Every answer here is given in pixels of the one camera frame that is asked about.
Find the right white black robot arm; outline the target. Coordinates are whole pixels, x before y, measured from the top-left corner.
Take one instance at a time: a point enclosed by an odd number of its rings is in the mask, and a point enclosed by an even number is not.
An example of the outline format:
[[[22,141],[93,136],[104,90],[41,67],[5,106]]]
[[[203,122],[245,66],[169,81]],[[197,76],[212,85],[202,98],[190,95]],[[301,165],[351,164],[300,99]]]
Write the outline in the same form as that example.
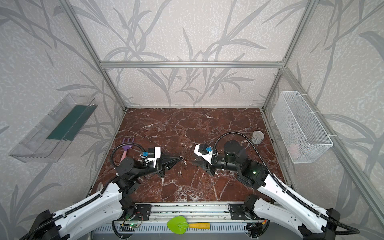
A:
[[[249,218],[262,218],[277,223],[296,233],[304,240],[334,240],[337,226],[321,218],[321,215],[338,221],[340,214],[334,209],[316,206],[304,197],[291,190],[267,168],[248,157],[246,149],[237,141],[230,140],[224,145],[224,154],[219,155],[207,144],[199,144],[194,148],[198,157],[195,164],[202,167],[211,176],[216,170],[227,170],[237,173],[237,180],[271,200],[273,205],[257,196],[249,196],[244,202],[244,212]]]

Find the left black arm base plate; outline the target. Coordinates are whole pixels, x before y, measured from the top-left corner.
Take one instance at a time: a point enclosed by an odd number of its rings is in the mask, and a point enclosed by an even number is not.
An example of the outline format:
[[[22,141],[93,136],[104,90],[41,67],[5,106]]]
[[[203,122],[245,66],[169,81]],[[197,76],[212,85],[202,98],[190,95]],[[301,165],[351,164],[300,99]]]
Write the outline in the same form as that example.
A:
[[[151,215],[152,205],[138,204],[126,212],[125,219],[128,221],[148,221]]]

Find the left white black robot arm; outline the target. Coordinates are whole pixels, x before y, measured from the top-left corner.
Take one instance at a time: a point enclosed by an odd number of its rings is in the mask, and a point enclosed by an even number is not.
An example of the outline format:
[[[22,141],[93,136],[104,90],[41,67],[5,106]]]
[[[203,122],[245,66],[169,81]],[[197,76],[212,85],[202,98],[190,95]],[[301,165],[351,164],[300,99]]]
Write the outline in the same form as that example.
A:
[[[140,186],[139,178],[156,173],[164,177],[165,171],[180,162],[182,157],[163,156],[153,162],[125,158],[117,166],[117,176],[100,191],[86,199],[51,213],[40,213],[24,240],[77,240],[96,228],[121,218],[134,218],[139,214],[131,198]]]

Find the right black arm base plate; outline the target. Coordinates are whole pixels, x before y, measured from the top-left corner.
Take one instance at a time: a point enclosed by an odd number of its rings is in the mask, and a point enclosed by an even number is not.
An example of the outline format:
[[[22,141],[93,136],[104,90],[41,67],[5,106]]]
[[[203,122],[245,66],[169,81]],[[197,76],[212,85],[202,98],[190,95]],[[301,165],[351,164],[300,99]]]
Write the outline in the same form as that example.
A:
[[[240,220],[254,220],[255,217],[247,213],[244,209],[243,204],[229,204],[228,210],[231,215],[231,220],[240,221]]]

